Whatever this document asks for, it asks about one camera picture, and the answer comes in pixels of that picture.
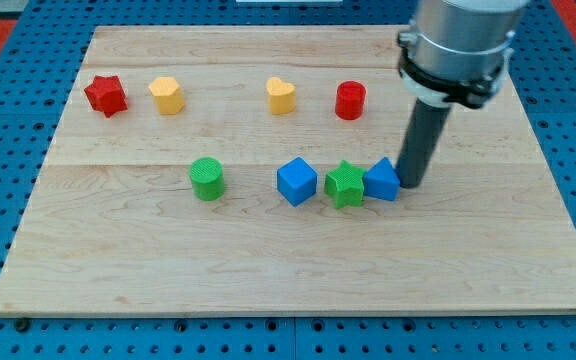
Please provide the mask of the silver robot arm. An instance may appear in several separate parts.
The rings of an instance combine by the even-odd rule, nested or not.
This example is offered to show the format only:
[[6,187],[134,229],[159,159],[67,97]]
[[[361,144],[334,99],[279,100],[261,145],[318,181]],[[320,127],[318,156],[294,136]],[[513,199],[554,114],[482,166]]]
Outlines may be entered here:
[[422,103],[479,109],[506,79],[529,0],[420,0],[397,35],[399,74]]

